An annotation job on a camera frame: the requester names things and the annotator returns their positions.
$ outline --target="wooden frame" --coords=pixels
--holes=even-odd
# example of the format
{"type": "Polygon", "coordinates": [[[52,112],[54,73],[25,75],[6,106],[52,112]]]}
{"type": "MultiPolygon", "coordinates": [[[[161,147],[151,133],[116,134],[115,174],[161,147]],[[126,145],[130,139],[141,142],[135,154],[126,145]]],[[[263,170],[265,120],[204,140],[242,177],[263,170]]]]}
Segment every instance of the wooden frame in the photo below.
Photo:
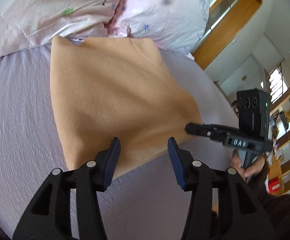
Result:
{"type": "MultiPolygon", "coordinates": [[[[210,9],[223,0],[217,0],[210,9]]],[[[195,62],[204,70],[247,24],[261,6],[262,0],[239,0],[193,52],[195,62]]]]}

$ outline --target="screw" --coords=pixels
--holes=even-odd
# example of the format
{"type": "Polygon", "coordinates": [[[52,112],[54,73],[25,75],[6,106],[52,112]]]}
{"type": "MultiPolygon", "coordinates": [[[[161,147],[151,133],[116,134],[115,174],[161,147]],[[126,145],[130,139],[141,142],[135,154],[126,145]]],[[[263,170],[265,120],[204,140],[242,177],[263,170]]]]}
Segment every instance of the screw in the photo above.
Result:
{"type": "Polygon", "coordinates": [[[96,161],[89,161],[86,165],[89,168],[95,167],[96,166],[96,161]]]}
{"type": "Polygon", "coordinates": [[[234,175],[234,174],[236,173],[236,170],[233,169],[233,168],[229,168],[229,169],[227,170],[227,172],[228,172],[229,174],[231,174],[231,175],[234,175]]]}
{"type": "Polygon", "coordinates": [[[53,169],[52,174],[58,175],[60,172],[61,172],[61,170],[57,168],[57,169],[53,169]]]}
{"type": "Polygon", "coordinates": [[[194,167],[200,167],[200,166],[202,166],[202,163],[201,163],[200,161],[193,161],[193,162],[192,162],[192,165],[193,165],[194,167]]]}

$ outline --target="orange fleece blanket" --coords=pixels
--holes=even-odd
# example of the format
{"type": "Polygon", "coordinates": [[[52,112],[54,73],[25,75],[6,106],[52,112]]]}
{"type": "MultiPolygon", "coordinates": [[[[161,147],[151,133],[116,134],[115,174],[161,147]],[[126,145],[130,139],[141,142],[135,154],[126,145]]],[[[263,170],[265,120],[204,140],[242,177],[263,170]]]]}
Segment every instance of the orange fleece blanket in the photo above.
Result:
{"type": "Polygon", "coordinates": [[[70,170],[118,137],[118,177],[164,153],[169,137],[191,139],[186,124],[201,123],[195,100],[177,85],[150,39],[88,38],[75,46],[54,37],[50,93],[70,170]]]}

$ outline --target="pillow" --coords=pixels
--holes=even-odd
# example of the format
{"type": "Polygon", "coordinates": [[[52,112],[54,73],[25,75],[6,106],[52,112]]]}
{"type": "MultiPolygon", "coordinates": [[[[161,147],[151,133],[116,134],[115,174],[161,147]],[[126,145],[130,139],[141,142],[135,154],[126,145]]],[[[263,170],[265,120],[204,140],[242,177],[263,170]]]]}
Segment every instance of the pillow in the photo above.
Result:
{"type": "Polygon", "coordinates": [[[0,57],[50,43],[106,37],[119,0],[0,0],[0,57]]]}
{"type": "Polygon", "coordinates": [[[120,0],[109,37],[151,38],[160,49],[193,58],[208,15],[209,0],[120,0]]]}

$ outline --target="hand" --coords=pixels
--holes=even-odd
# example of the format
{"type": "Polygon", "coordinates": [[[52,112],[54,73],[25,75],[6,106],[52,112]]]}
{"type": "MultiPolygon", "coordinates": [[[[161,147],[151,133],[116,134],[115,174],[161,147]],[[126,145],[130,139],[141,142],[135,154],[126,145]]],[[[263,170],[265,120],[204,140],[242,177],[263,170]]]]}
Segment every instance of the hand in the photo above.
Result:
{"type": "Polygon", "coordinates": [[[253,162],[247,169],[241,167],[242,162],[239,156],[237,155],[237,151],[233,151],[233,157],[230,163],[231,168],[237,170],[237,172],[242,176],[244,180],[246,180],[251,175],[257,175],[261,172],[265,164],[265,158],[263,156],[258,156],[257,160],[253,162]]]}

